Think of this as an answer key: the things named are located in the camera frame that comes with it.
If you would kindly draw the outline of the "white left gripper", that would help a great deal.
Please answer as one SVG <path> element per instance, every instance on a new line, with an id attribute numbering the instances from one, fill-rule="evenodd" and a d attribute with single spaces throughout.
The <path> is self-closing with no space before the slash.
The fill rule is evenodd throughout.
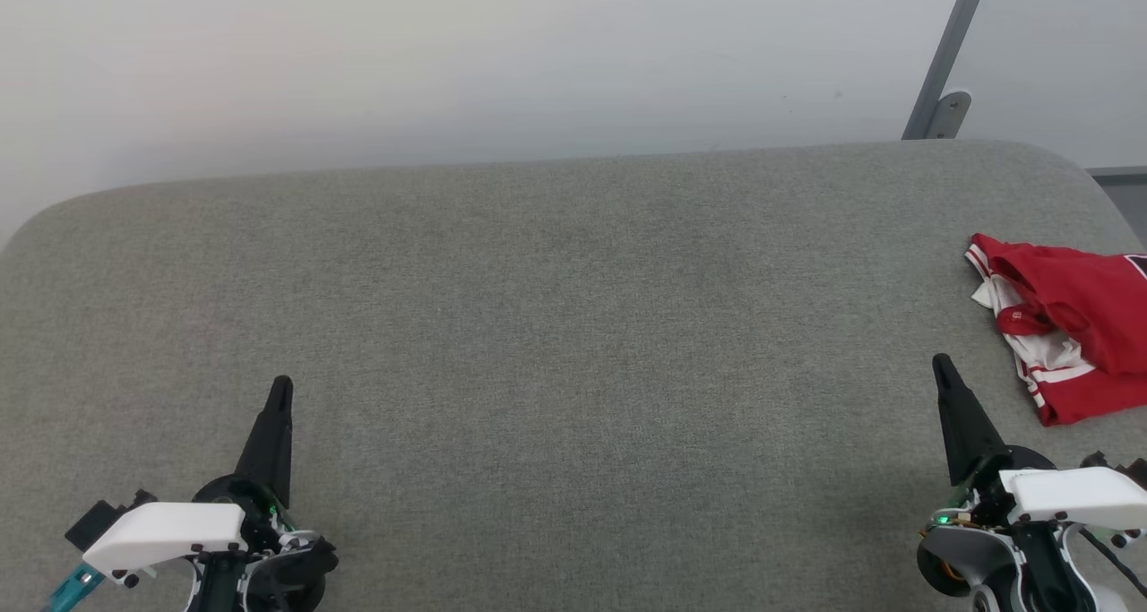
<path id="1" fill-rule="evenodd" d="M 81 517 L 81 595 L 111 582 L 131 589 L 156 566 L 186 562 L 185 611 L 315 611 L 336 547 L 289 518 L 292 389 L 275 376 L 235 473 L 193 501 L 163 502 L 138 491 L 128 507 L 106 501 Z"/>

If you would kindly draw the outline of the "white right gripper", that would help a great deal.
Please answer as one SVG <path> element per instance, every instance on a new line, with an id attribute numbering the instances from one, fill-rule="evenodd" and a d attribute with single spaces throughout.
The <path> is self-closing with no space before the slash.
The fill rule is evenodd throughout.
<path id="1" fill-rule="evenodd" d="M 1072 558 L 1076 538 L 1097 547 L 1136 590 L 1144 580 L 1115 549 L 1144 538 L 1144 484 L 1093 454 L 1059 470 L 1009 448 L 947 354 L 931 358 L 954 493 L 918 543 L 918 570 L 935 593 L 974 611 L 1125 611 L 1114 589 L 1090 583 Z"/>

